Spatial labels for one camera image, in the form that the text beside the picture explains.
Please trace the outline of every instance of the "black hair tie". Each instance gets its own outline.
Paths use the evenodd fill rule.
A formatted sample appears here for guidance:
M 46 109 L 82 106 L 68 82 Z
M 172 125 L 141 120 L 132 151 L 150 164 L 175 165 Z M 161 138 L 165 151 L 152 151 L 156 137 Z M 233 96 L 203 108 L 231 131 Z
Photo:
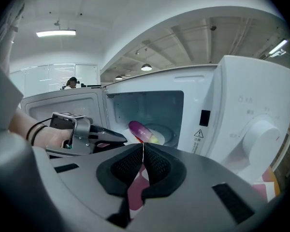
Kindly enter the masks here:
M 35 137 L 36 137 L 36 135 L 44 128 L 44 127 L 47 127 L 47 126 L 41 126 L 40 128 L 38 128 L 36 131 L 35 131 L 35 133 L 34 133 L 34 135 L 32 136 L 32 139 L 31 139 L 31 145 L 33 146 L 33 144 L 34 144 L 34 139 L 35 139 Z
M 42 124 L 42 123 L 45 122 L 45 121 L 48 121 L 48 120 L 51 120 L 51 119 L 53 119 L 53 118 L 57 118 L 57 117 L 58 117 L 58 116 L 54 116 L 54 117 L 51 117 L 51 118 L 45 119 L 45 120 L 40 121 L 40 122 L 34 124 L 33 126 L 31 126 L 30 129 L 29 129 L 29 131 L 27 132 L 26 140 L 29 139 L 29 134 L 30 134 L 30 132 L 32 131 L 32 129 L 33 129 L 34 127 L 36 127 L 36 126 L 39 125 L 39 124 Z

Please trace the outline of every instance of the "ceiling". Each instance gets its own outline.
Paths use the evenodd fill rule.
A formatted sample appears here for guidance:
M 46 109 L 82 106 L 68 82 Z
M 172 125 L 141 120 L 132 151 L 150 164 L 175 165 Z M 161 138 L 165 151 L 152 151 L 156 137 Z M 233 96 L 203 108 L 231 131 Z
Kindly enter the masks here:
M 78 37 L 102 40 L 115 19 L 132 0 L 26 0 L 17 38 L 37 31 L 76 29 Z
M 282 39 L 289 40 L 290 54 L 287 27 L 245 17 L 196 20 L 161 29 L 142 41 L 107 69 L 101 75 L 101 81 L 113 82 L 117 75 L 127 78 L 144 74 L 146 72 L 141 70 L 144 63 L 149 63 L 153 72 L 188 65 L 217 64 L 224 55 L 264 58 L 267 56 L 263 54 L 268 55 Z
M 17 41 L 33 42 L 37 31 L 58 29 L 54 23 L 59 21 L 61 29 L 76 29 L 78 43 L 86 41 L 85 48 L 89 52 L 92 49 L 88 46 L 97 46 L 97 42 L 101 43 L 103 50 L 103 40 L 133 1 L 135 0 L 26 0 L 13 48 L 17 46 Z M 160 28 L 112 64 L 101 75 L 101 82 L 113 82 L 117 75 L 128 78 L 144 74 L 141 71 L 144 63 L 149 63 L 153 72 L 187 65 L 217 64 L 224 55 L 263 59 L 282 39 L 289 41 L 285 48 L 290 56 L 290 33 L 287 28 L 266 19 L 252 19 L 245 15 L 209 17 L 171 28 Z M 58 42 L 52 43 L 53 48 L 49 47 L 51 51 L 65 48 L 64 44 L 75 46 L 74 41 L 62 40 L 60 37 L 56 41 Z

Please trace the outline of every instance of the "fluorescent light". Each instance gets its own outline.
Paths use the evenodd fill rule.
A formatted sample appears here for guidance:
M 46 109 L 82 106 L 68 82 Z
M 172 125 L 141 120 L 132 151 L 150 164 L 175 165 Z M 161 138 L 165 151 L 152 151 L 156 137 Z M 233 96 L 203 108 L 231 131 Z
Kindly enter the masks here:
M 76 30 L 49 30 L 37 32 L 38 37 L 56 36 L 56 35 L 76 35 Z
M 75 64 L 73 64 L 73 63 L 62 63 L 62 64 L 53 64 L 53 65 L 75 65 Z
M 273 54 L 274 52 L 276 52 L 277 50 L 279 50 L 285 43 L 287 43 L 287 40 L 283 40 L 282 42 L 280 42 L 277 46 L 275 46 L 273 48 L 272 51 L 269 52 L 269 54 Z
M 61 70 L 61 69 L 64 69 L 64 70 L 68 69 L 69 70 L 71 68 L 74 69 L 74 67 L 56 67 L 55 70 Z
M 26 70 L 33 69 L 33 68 L 37 68 L 37 66 L 32 66 L 32 67 L 23 68 L 23 69 L 21 69 L 20 71 L 26 71 Z
M 63 78 L 70 78 L 70 77 L 63 77 Z M 82 77 L 76 77 L 76 79 L 82 79 Z
M 150 64 L 143 64 L 143 66 L 141 67 L 141 70 L 145 72 L 151 71 L 152 67 L 150 66 Z
M 43 79 L 43 80 L 40 80 L 40 82 L 42 81 L 48 81 L 48 80 L 53 80 L 52 78 L 49 78 L 49 79 Z

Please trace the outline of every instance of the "appliance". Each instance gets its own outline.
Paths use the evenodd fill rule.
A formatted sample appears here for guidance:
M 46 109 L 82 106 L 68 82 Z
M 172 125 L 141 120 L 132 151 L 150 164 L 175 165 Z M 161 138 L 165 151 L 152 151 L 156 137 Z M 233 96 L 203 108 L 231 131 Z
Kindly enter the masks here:
M 69 140 L 62 142 L 61 147 L 48 145 L 46 152 L 50 158 L 72 157 L 80 155 L 89 155 L 101 151 L 109 150 L 115 147 L 123 146 L 127 139 L 114 131 L 106 128 L 92 125 L 91 120 L 86 116 L 54 112 L 50 127 L 57 129 L 72 129 Z M 105 147 L 98 147 L 99 144 L 108 144 Z
M 211 158 L 253 183 L 288 129 L 290 69 L 224 56 L 217 66 L 174 68 L 105 87 L 28 97 L 21 109 L 38 121 L 54 111 L 81 114 L 117 133 L 139 121 L 161 133 L 165 146 Z

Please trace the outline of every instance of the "white wall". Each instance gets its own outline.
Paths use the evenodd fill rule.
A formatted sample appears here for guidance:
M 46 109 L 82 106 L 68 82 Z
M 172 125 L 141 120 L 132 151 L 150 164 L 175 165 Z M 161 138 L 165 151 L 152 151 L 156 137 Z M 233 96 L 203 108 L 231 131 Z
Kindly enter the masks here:
M 10 57 L 10 72 L 56 63 L 101 66 L 101 43 L 79 37 L 28 37 L 15 39 Z
M 14 72 L 10 74 L 10 79 L 18 90 L 25 94 L 25 72 Z
M 75 77 L 80 83 L 83 83 L 84 85 L 97 85 L 100 84 L 98 81 L 97 75 L 97 67 L 92 65 L 76 65 L 75 70 Z
M 237 6 L 230 9 L 226 6 Z M 153 33 L 154 26 L 175 26 L 212 16 L 250 16 L 253 10 L 280 17 L 268 0 L 134 0 L 118 16 L 104 41 L 103 73 L 122 54 Z

